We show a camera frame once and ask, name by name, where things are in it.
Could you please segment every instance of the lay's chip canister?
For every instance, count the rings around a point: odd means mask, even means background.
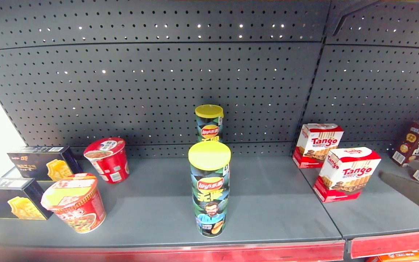
[[[188,151],[196,227],[205,237],[217,237],[226,227],[231,150],[217,141],[203,141]]]
[[[220,106],[204,104],[195,109],[198,141],[223,141],[224,111]]]

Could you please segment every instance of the pegboard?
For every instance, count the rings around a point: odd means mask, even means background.
[[[397,139],[419,119],[419,48],[326,45],[304,122],[336,123],[342,141]]]
[[[226,143],[232,156],[285,156],[289,153],[291,142],[277,143]],[[128,158],[187,158],[191,144],[172,144],[159,146],[126,146]],[[86,147],[71,147],[78,159],[85,159]]]
[[[293,141],[320,43],[62,45],[0,50],[0,103],[29,145],[193,144],[223,107],[228,143]]]
[[[327,44],[419,47],[419,1],[351,3],[332,2]]]
[[[329,1],[0,0],[0,49],[321,41]]]

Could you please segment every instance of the potato chip can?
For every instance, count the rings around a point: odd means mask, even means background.
[[[83,156],[92,163],[106,182],[116,184],[124,181],[130,174],[125,141],[121,138],[106,138],[90,144]]]
[[[231,150],[217,141],[196,143],[188,151],[196,227],[217,237],[226,227]]]
[[[223,141],[224,111],[220,106],[204,104],[195,109],[198,141]]]
[[[93,174],[73,174],[52,184],[43,193],[41,205],[53,211],[75,232],[91,232],[106,218],[97,183]]]

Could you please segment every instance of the cup noodle lid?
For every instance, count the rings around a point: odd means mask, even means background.
[[[331,149],[330,152],[336,155],[342,163],[381,159],[378,153],[367,147],[336,148]]]
[[[344,130],[336,124],[304,124],[310,132],[343,132]]]
[[[118,153],[125,147],[125,140],[121,138],[106,138],[100,139],[91,143],[85,151],[83,156],[88,159],[103,159]]]
[[[41,197],[41,205],[48,210],[72,207],[87,197],[98,179],[89,173],[73,174],[52,184]]]

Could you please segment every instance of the yellow plastic cap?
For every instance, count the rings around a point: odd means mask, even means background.
[[[203,104],[195,109],[195,114],[200,118],[224,118],[224,110],[214,104]]]
[[[231,161],[231,150],[218,141],[203,141],[190,148],[188,160],[198,169],[214,171],[225,167]]]

